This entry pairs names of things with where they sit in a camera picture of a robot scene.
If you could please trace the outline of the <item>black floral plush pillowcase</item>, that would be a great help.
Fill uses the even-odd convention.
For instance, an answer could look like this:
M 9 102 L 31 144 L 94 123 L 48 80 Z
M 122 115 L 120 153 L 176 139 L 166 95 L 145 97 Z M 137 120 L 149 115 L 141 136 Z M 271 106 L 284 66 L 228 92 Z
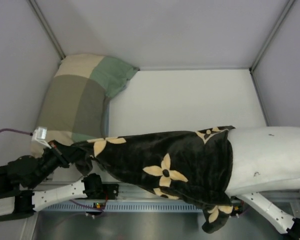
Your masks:
M 202 230 L 221 229 L 233 211 L 226 190 L 233 170 L 232 126 L 76 142 L 116 180 L 202 210 Z

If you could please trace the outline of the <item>white pillow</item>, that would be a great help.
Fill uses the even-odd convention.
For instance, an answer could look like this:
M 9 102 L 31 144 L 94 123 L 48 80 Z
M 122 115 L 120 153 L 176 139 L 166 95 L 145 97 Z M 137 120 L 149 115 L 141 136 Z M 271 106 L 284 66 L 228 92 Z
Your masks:
M 233 152 L 229 196 L 300 189 L 300 127 L 236 128 L 228 140 Z

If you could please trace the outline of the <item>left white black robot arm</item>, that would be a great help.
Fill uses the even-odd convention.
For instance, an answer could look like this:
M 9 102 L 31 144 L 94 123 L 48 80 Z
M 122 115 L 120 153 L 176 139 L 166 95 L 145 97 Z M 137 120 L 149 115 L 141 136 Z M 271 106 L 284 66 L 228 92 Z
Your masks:
M 26 219 L 54 204 L 102 195 L 102 180 L 95 173 L 59 188 L 34 190 L 57 168 L 69 168 L 87 155 L 77 146 L 52 140 L 41 157 L 24 155 L 0 166 L 0 222 Z

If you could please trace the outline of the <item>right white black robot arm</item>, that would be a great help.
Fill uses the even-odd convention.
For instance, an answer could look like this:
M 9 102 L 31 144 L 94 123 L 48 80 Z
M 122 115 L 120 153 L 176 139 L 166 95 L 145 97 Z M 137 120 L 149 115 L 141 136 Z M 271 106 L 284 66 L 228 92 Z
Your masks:
M 300 240 L 300 218 L 278 208 L 259 192 L 236 196 L 268 220 L 284 240 Z

